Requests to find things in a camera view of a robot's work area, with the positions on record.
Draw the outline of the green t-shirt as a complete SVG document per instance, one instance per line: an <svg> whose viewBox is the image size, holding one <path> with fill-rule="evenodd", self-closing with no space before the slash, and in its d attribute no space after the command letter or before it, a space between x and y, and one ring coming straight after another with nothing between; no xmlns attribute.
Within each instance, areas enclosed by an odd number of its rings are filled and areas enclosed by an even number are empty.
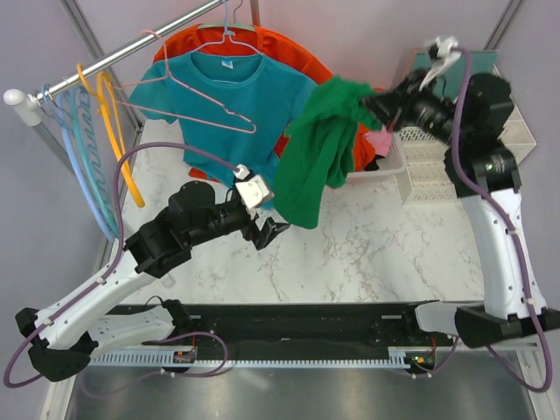
<svg viewBox="0 0 560 420"><path fill-rule="evenodd" d="M342 187L355 169L359 126L382 126L361 105L369 96L377 93L367 83L333 76L313 89L301 113L286 127L288 142L273 178L273 206L290 224L318 226L324 189Z"/></svg>

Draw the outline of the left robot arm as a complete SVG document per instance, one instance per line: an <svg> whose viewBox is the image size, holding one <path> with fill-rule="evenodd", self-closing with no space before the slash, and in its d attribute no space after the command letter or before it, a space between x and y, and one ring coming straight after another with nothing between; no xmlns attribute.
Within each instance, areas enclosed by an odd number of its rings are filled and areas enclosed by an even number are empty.
<svg viewBox="0 0 560 420"><path fill-rule="evenodd" d="M262 188L241 182L231 197L216 203L214 189L202 181L181 186L158 215L144 223L122 246L107 268L43 310L24 308L16 316L19 331L30 341L35 370L51 382L78 374L103 354L143 343L185 343L193 321L178 301L132 315L111 310L126 297L189 261L194 247L240 232L256 249L266 248L289 224L268 218L262 226L245 198Z"/></svg>

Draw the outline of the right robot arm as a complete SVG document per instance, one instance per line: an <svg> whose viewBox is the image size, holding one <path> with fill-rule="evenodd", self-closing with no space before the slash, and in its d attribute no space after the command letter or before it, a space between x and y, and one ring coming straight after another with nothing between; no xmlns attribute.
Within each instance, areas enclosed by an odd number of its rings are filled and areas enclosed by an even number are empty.
<svg viewBox="0 0 560 420"><path fill-rule="evenodd" d="M446 145L445 172L475 236L484 282L480 302L419 304L400 326L410 344L432 333L456 335L470 348L487 347L559 327L537 285L522 228L521 177L514 154L501 141L514 110L511 87L491 73L476 73L466 87L458 134L452 146L457 103L420 88L426 70L410 73L397 87L360 98L389 130L416 127Z"/></svg>

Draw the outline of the pink wire hanger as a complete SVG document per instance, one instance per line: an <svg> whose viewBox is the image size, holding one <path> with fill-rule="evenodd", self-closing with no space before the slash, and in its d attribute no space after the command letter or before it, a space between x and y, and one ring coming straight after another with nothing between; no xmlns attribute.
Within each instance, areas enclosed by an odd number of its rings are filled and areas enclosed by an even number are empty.
<svg viewBox="0 0 560 420"><path fill-rule="evenodd" d="M175 120L192 121L246 134L256 133L256 124L245 115L229 110L222 102L175 77L172 74L170 57L165 42L163 42L162 48L164 58L154 63L141 80L115 87L115 90L123 92L130 89L129 98L135 99L132 103L126 101L123 105ZM241 127L226 125L184 114L188 104L193 107L194 105L201 105L202 102L208 102L208 105L203 106L204 109L220 109L224 114L242 120L243 125Z"/></svg>

